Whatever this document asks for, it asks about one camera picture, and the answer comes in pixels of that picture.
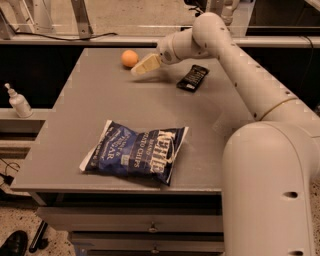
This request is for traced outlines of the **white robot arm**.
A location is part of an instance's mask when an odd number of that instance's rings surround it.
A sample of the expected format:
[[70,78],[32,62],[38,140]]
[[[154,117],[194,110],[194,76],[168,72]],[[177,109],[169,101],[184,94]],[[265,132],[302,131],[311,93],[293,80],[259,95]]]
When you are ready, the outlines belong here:
[[320,118],[233,41],[224,21],[200,15],[132,72],[205,56],[219,61],[254,117],[223,153],[225,255],[316,256],[309,188],[320,173]]

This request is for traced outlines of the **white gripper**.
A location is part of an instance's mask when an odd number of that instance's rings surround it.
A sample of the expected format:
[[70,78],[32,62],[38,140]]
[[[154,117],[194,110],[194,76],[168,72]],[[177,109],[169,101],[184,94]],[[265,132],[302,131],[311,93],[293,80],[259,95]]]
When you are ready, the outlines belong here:
[[160,39],[157,43],[157,53],[149,53],[140,60],[132,69],[134,76],[143,75],[165,64],[176,64],[185,59],[199,59],[207,56],[193,39],[193,30],[186,29],[175,32]]

